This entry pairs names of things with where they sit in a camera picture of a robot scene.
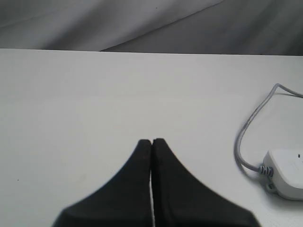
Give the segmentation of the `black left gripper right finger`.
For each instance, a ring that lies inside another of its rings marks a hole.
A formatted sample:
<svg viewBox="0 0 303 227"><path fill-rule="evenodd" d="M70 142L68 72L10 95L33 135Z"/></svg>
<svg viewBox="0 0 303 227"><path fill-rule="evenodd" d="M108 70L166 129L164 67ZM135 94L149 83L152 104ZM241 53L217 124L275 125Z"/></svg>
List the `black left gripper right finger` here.
<svg viewBox="0 0 303 227"><path fill-rule="evenodd" d="M151 151L151 188L157 227L258 227L247 209L198 181L164 139Z"/></svg>

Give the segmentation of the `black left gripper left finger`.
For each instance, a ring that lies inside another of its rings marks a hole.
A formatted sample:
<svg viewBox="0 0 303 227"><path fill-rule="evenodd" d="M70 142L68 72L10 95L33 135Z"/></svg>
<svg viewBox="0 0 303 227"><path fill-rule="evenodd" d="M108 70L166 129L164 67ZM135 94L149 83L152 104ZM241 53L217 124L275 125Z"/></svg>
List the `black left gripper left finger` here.
<svg viewBox="0 0 303 227"><path fill-rule="evenodd" d="M55 227L151 227L152 144L139 140L124 166L105 185L65 208Z"/></svg>

